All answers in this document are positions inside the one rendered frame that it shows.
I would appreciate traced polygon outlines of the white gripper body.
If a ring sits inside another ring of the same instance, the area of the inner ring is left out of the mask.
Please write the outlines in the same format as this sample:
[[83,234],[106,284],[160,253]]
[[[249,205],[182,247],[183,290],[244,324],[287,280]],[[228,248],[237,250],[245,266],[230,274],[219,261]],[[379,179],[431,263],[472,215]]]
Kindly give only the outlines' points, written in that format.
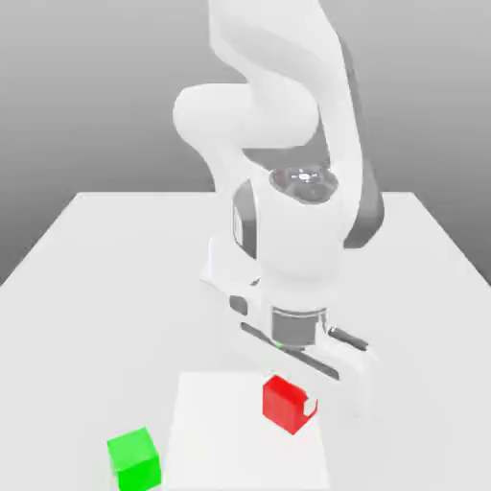
[[304,387],[368,387],[378,362],[369,343],[329,324],[324,309],[261,316],[228,307],[223,336],[246,359]]

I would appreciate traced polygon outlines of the small red cube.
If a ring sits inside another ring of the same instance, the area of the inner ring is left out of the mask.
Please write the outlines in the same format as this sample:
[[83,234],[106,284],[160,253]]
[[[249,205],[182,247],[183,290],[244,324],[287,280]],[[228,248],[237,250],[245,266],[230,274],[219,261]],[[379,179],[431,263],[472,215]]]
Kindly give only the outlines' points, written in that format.
[[307,392],[286,379],[273,375],[263,384],[263,415],[291,435],[297,434],[313,417],[304,416]]

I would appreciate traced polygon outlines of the small green cube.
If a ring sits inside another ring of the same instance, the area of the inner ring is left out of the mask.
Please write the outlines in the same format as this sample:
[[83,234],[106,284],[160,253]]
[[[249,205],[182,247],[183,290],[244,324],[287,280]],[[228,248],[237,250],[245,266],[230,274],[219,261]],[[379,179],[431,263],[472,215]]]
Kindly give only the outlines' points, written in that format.
[[146,427],[106,442],[117,491],[150,491],[162,483],[160,456]]

